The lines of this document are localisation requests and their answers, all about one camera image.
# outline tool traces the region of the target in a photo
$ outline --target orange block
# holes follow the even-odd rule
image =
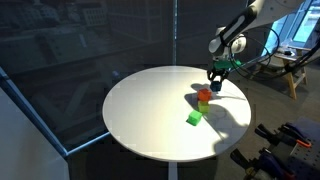
[[[200,101],[209,101],[211,98],[211,91],[208,89],[200,89],[198,91],[198,100]]]

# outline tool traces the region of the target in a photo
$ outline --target table leg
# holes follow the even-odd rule
[[[168,180],[178,180],[177,163],[176,162],[169,162],[168,170],[169,170]]]

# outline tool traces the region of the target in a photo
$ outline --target wall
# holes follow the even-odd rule
[[[0,88],[0,179],[67,180],[67,162]]]

